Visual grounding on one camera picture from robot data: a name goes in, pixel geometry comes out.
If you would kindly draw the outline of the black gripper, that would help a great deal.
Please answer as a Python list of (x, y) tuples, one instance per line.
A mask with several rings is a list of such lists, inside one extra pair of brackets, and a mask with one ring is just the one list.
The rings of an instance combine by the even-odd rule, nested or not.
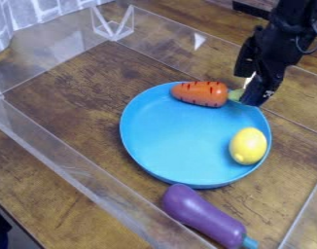
[(317, 48), (317, 0), (278, 0), (264, 27), (254, 29), (239, 50), (234, 75), (246, 78), (239, 101), (259, 107), (275, 93), (284, 70)]

